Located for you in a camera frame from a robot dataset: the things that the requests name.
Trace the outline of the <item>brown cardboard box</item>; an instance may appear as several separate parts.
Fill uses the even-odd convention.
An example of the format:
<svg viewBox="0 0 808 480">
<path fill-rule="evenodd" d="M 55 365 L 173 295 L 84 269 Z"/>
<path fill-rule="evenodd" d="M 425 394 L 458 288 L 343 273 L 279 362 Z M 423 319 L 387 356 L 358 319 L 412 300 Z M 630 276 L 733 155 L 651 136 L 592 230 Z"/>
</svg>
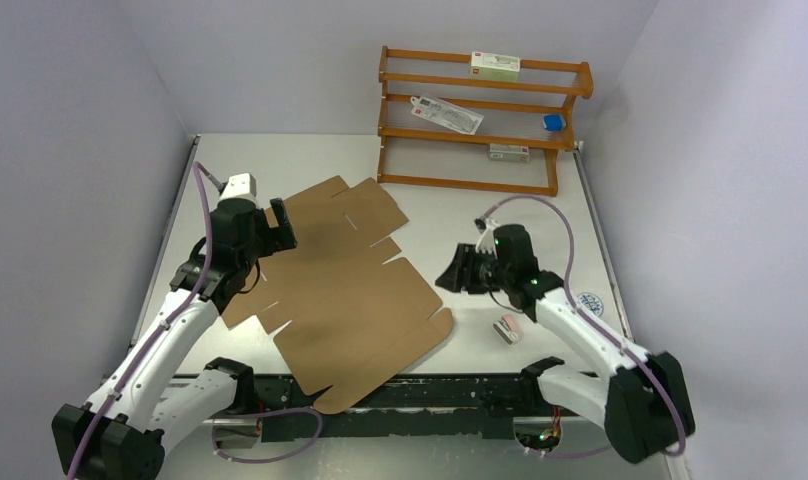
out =
<svg viewBox="0 0 808 480">
<path fill-rule="evenodd" d="M 296 248 L 261 259 L 223 320 L 256 317 L 314 408 L 338 414 L 444 342 L 452 312 L 392 239 L 408 219 L 374 179 L 334 176 L 284 205 Z"/>
</svg>

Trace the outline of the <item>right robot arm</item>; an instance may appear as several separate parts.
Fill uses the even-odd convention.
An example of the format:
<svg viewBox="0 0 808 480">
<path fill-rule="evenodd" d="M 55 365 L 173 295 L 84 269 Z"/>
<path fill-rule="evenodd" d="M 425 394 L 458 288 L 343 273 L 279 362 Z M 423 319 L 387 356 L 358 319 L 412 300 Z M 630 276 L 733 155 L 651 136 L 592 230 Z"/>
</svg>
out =
<svg viewBox="0 0 808 480">
<path fill-rule="evenodd" d="M 479 225 L 475 244 L 457 245 L 437 287 L 469 295 L 502 292 L 511 306 L 555 334 L 592 369 L 585 374 L 556 357 L 525 368 L 519 391 L 530 413 L 568 409 L 600 427 L 613 450 L 638 464 L 684 450 L 696 430 L 679 361 L 654 354 L 580 305 L 564 278 L 540 268 L 527 230 L 519 224 Z"/>
</svg>

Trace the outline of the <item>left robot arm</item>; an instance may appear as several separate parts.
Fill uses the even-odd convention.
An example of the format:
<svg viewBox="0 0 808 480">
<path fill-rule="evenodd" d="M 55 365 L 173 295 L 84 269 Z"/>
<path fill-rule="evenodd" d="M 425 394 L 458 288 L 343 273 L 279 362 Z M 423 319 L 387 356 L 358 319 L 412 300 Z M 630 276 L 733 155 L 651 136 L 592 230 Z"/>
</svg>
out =
<svg viewBox="0 0 808 480">
<path fill-rule="evenodd" d="M 189 388 L 163 394 L 231 300 L 249 292 L 246 279 L 260 259 L 296 247 L 284 201 L 272 199 L 270 210 L 276 225 L 253 200 L 220 200 L 145 337 L 82 405 L 58 410 L 51 429 L 68 478 L 154 479 L 168 453 L 205 419 L 259 412 L 252 367 L 223 357 L 207 363 Z"/>
</svg>

